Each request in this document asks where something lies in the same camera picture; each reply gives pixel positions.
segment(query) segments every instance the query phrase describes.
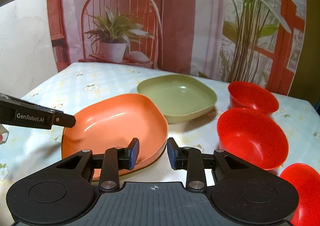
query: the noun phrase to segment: brown wall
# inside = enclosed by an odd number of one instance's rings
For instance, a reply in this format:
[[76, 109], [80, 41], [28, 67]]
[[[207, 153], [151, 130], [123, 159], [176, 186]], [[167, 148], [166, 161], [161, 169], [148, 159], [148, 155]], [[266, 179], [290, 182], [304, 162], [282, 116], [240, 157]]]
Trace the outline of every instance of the brown wall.
[[289, 96], [313, 106], [320, 98], [320, 0], [307, 0], [305, 38]]

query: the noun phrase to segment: bowl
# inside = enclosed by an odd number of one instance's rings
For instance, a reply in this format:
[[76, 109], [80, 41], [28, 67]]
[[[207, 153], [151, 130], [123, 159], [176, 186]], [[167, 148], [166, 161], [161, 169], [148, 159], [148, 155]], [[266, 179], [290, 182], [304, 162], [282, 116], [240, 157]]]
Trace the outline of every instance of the bowl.
[[296, 163], [280, 175], [291, 183], [299, 194], [299, 204], [291, 219], [294, 226], [320, 224], [320, 174], [309, 165]]
[[278, 100], [268, 90], [248, 82], [232, 82], [228, 86], [231, 108], [251, 108], [271, 115], [279, 109]]
[[182, 74], [164, 75], [142, 81], [137, 91], [149, 97], [168, 123], [182, 123], [210, 112], [216, 93], [199, 80]]
[[227, 110], [218, 119], [217, 131], [220, 149], [264, 170], [278, 168], [288, 156], [288, 141], [282, 129], [257, 110]]
[[[103, 154], [109, 148], [127, 147], [133, 138], [138, 138], [140, 151], [134, 168], [138, 170], [156, 161], [165, 149], [168, 123], [144, 95], [118, 95], [84, 108], [75, 118], [75, 126], [63, 132], [62, 158], [82, 149]], [[121, 170], [119, 174], [129, 172], [132, 170]], [[93, 180], [99, 176], [100, 170], [96, 169]]]

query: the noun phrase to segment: tablecloth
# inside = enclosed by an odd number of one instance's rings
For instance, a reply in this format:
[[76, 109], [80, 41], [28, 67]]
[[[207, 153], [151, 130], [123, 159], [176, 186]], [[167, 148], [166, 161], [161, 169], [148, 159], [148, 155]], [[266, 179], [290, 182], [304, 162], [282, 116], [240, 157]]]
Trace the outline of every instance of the tablecloth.
[[[24, 100], [75, 114], [81, 109], [104, 99], [136, 93], [139, 82], [168, 74], [168, 72], [136, 66], [106, 63], [74, 63], [51, 77], [30, 93]], [[169, 137], [179, 146], [191, 146], [203, 153], [218, 148], [216, 124], [219, 116], [229, 108], [228, 84], [196, 78], [212, 88], [218, 101], [215, 110], [193, 121], [169, 125]], [[289, 155], [278, 174], [292, 163], [306, 163], [320, 172], [320, 117], [312, 105], [283, 95], [276, 95], [280, 108], [272, 118], [283, 129], [289, 142]], [[5, 203], [9, 187], [19, 179], [45, 168], [61, 159], [62, 127], [51, 130], [12, 127], [9, 138], [0, 145], [0, 225], [13, 220]], [[208, 185], [213, 185], [210, 170], [206, 171]], [[124, 181], [182, 181], [186, 171], [174, 171], [163, 154], [158, 161], [142, 170], [124, 175]]]

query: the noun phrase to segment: triangular cutout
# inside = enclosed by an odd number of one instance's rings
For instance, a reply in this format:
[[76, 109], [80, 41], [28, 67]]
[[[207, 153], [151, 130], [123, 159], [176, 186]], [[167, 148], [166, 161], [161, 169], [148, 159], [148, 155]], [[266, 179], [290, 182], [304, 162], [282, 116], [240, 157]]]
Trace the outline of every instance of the triangular cutout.
[[63, 162], [62, 164], [58, 165], [57, 168], [58, 169], [73, 170], [73, 169], [75, 169], [77, 167], [77, 165], [79, 164], [81, 158], [82, 158], [82, 156], [75, 156], [75, 157]]
[[238, 169], [248, 169], [249, 167], [247, 167], [246, 165], [240, 163], [237, 160], [234, 160], [233, 158], [229, 157], [229, 156], [225, 156], [224, 158], [228, 164], [228, 166], [233, 169], [233, 170], [238, 170]]

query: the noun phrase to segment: white flower pot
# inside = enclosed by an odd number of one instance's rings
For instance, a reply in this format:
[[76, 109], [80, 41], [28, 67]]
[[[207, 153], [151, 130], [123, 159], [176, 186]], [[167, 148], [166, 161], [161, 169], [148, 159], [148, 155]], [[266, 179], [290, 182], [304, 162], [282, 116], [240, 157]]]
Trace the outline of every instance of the white flower pot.
[[100, 42], [100, 54], [108, 61], [121, 63], [126, 47], [127, 45], [125, 43], [114, 44]]

